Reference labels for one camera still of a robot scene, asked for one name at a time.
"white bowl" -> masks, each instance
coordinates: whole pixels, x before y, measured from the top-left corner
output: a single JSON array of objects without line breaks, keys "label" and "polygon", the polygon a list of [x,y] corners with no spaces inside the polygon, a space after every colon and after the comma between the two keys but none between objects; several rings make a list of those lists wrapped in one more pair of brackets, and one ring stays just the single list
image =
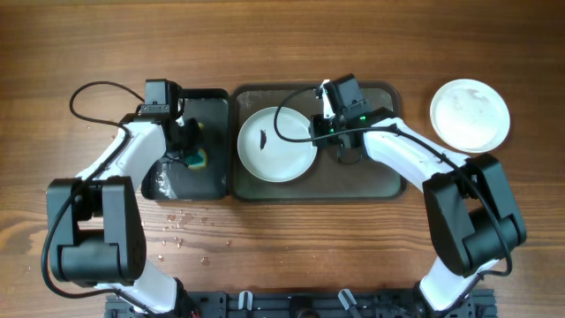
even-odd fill
[{"label": "white bowl", "polygon": [[430,117],[443,141],[467,153],[498,147],[510,130],[509,110],[502,97],[474,79],[442,86],[432,99]]},{"label": "white bowl", "polygon": [[[285,182],[298,178],[310,168],[318,148],[311,142],[280,139],[273,125],[275,111],[276,107],[260,110],[245,121],[237,136],[237,153],[241,163],[255,177]],[[309,125],[310,121],[296,110],[283,107],[279,112],[277,127],[284,137],[310,138]]]}]

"black cable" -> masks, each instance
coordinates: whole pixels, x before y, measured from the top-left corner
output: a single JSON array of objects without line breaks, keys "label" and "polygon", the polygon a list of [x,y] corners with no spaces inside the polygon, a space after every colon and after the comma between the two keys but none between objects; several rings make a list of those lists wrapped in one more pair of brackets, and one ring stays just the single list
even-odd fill
[{"label": "black cable", "polygon": [[82,292],[82,293],[69,293],[69,292],[62,291],[59,288],[57,288],[53,284],[53,281],[51,280],[51,277],[49,276],[49,269],[48,269],[48,266],[47,266],[49,249],[50,249],[50,246],[51,246],[51,241],[53,240],[53,236],[55,235],[55,230],[57,229],[57,226],[61,222],[61,219],[63,218],[64,213],[69,208],[71,203],[75,200],[76,196],[79,195],[90,184],[90,182],[94,178],[96,178],[96,176],[98,176],[102,171],[104,171],[106,169],[108,164],[111,163],[114,160],[114,158],[116,157],[116,155],[118,155],[125,148],[125,146],[129,142],[130,138],[132,137],[130,131],[124,125],[122,125],[120,123],[114,123],[114,122],[111,122],[111,121],[108,121],[108,120],[101,120],[101,119],[82,116],[74,110],[73,103],[74,103],[74,99],[77,97],[77,95],[81,91],[83,91],[84,89],[91,87],[91,86],[95,86],[95,85],[111,85],[111,86],[114,86],[114,87],[122,88],[123,90],[129,92],[130,94],[134,95],[139,100],[144,102],[143,97],[139,96],[137,93],[132,91],[130,88],[125,87],[125,86],[120,85],[120,84],[117,84],[117,83],[114,83],[114,82],[110,82],[110,81],[96,81],[96,82],[88,83],[86,85],[83,85],[79,89],[77,89],[74,92],[74,94],[72,94],[71,100],[69,101],[69,110],[71,111],[72,115],[74,115],[75,117],[77,117],[79,119],[86,120],[86,121],[91,122],[91,123],[103,124],[103,125],[112,125],[112,126],[118,127],[118,128],[120,128],[124,131],[124,139],[117,146],[117,148],[114,151],[112,151],[112,153],[108,156],[108,158],[106,158],[106,160],[104,160],[92,174],[90,174],[87,178],[85,178],[77,186],[77,188],[71,193],[71,195],[67,198],[67,200],[63,203],[63,205],[61,206],[61,208],[57,212],[55,218],[53,219],[53,223],[49,227],[49,231],[47,233],[47,237],[45,238],[45,243],[43,244],[43,249],[41,251],[41,274],[43,275],[43,281],[45,282],[47,287],[52,292],[54,292],[55,294],[57,294],[59,296],[65,297],[67,299],[83,299],[83,298],[87,298],[87,297],[102,295],[104,293],[113,293],[116,296],[124,299],[125,301],[127,301],[129,303],[131,303],[132,305],[139,307],[142,310],[146,311],[147,314],[150,317],[155,317],[155,313],[153,313],[151,310],[147,309],[147,307],[145,305],[139,303],[136,299],[133,299],[126,294],[123,294],[121,290],[110,288],[110,289],[103,289],[103,290],[98,290],[98,291],[89,291],[89,292]]},{"label": "black cable", "polygon": [[180,159],[173,158],[168,154],[165,154],[164,157],[171,160],[173,163],[180,163],[180,164],[184,165],[184,167],[188,168],[188,163],[185,163],[184,161],[182,161]]},{"label": "black cable", "polygon": [[467,295],[478,284],[478,282],[480,280],[484,279],[485,275],[492,275],[492,276],[508,276],[508,275],[510,275],[510,273],[512,272],[512,267],[513,267],[512,256],[510,255],[508,245],[506,244],[506,241],[504,240],[504,237],[502,236],[501,227],[498,224],[498,222],[496,222],[496,217],[494,216],[494,212],[492,211],[492,209],[491,209],[490,205],[488,204],[488,202],[486,201],[485,197],[480,192],[480,190],[477,188],[477,185],[475,184],[475,182],[470,180],[467,177],[467,175],[465,175],[463,173],[461,168],[459,168],[456,164],[454,164],[452,161],[450,161],[449,158],[447,158],[446,155],[438,152],[433,147],[426,144],[424,141],[422,141],[422,140],[420,140],[420,139],[418,139],[418,138],[416,138],[416,137],[414,137],[414,136],[412,136],[412,135],[410,135],[406,132],[402,132],[400,129],[398,129],[398,127],[396,125],[391,125],[391,126],[387,126],[387,127],[355,128],[355,129],[349,129],[349,130],[345,130],[345,131],[330,133],[330,134],[327,134],[327,135],[324,135],[324,136],[313,137],[313,138],[304,138],[304,139],[296,139],[296,140],[282,136],[281,133],[279,132],[277,124],[276,124],[276,120],[278,118],[279,112],[281,111],[281,108],[284,107],[296,95],[299,95],[301,93],[304,93],[305,91],[315,89],[315,88],[316,87],[301,88],[301,89],[297,90],[296,92],[287,96],[279,104],[279,106],[277,107],[276,112],[275,112],[274,127],[275,127],[275,132],[280,139],[288,141],[288,142],[311,142],[311,141],[316,141],[316,140],[323,140],[323,139],[326,139],[326,138],[332,138],[332,137],[335,137],[335,136],[343,134],[343,133],[368,133],[368,132],[395,133],[399,136],[403,136],[404,138],[407,138],[409,140],[416,142],[417,144],[419,144],[420,146],[422,146],[423,148],[428,150],[430,153],[432,153],[433,155],[438,157],[440,160],[442,160],[443,162],[448,164],[451,168],[453,168],[453,171],[457,174],[457,176],[469,187],[469,190],[471,190],[471,194],[473,194],[483,204],[483,207],[485,208],[485,211],[488,214],[488,217],[491,221],[491,224],[494,227],[494,231],[496,232],[498,240],[501,243],[502,254],[503,254],[504,259],[506,261],[506,269],[503,272],[500,272],[498,270],[490,270],[490,269],[478,272],[477,276],[475,277],[473,282],[469,286],[467,286],[465,291],[463,291],[463,293],[459,297],[457,297],[456,301],[450,307],[441,311],[441,316],[445,316],[449,312],[451,312],[453,309],[459,307],[461,305],[461,302],[463,301],[463,299],[465,299],[467,297]]}]

